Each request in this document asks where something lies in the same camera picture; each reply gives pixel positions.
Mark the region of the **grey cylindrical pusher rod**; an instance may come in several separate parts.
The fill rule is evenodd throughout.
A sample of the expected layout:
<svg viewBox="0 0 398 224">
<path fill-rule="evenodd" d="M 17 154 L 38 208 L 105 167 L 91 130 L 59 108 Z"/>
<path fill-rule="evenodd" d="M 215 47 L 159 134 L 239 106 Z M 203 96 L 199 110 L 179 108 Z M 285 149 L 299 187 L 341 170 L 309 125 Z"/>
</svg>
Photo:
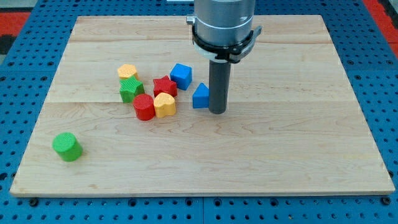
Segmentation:
<svg viewBox="0 0 398 224">
<path fill-rule="evenodd" d="M 210 60 L 209 64 L 209 110 L 213 114 L 226 111 L 231 64 Z"/>
</svg>

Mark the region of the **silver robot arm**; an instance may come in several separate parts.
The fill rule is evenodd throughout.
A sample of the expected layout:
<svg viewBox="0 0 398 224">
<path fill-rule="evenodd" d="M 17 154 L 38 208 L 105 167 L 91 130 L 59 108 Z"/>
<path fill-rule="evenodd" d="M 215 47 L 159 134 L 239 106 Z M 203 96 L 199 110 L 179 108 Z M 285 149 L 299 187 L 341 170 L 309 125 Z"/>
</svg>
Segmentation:
<svg viewBox="0 0 398 224">
<path fill-rule="evenodd" d="M 186 23 L 195 50 L 209 60 L 209 110 L 226 111 L 232 64 L 254 47 L 262 27 L 252 28 L 255 0 L 197 0 Z"/>
</svg>

